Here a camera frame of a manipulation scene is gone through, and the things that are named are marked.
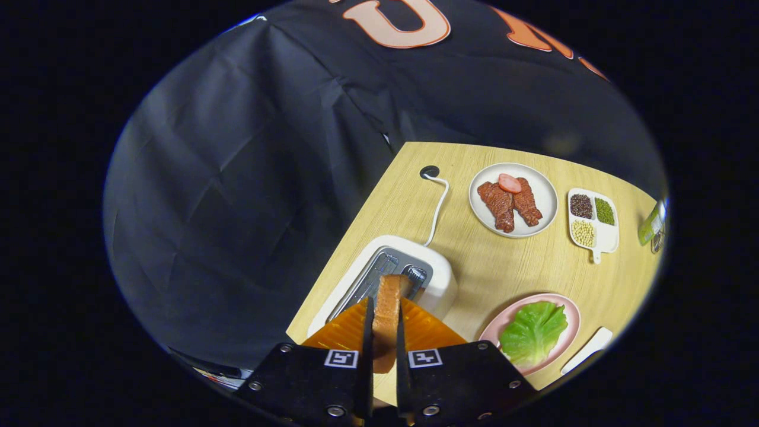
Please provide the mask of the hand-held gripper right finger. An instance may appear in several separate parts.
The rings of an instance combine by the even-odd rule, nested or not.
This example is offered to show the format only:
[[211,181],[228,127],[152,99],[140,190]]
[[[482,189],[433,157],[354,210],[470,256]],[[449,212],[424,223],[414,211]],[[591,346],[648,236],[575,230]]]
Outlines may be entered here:
[[494,425],[537,390],[487,340],[452,345],[444,323],[407,298],[397,330],[397,408],[410,425]]

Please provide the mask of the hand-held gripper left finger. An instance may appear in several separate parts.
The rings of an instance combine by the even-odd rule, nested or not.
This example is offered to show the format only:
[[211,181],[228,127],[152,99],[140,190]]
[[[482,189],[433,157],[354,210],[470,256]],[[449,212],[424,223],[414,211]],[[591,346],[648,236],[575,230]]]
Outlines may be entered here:
[[358,350],[279,343],[235,391],[235,399],[283,425],[362,425],[372,415],[374,301],[352,306]]

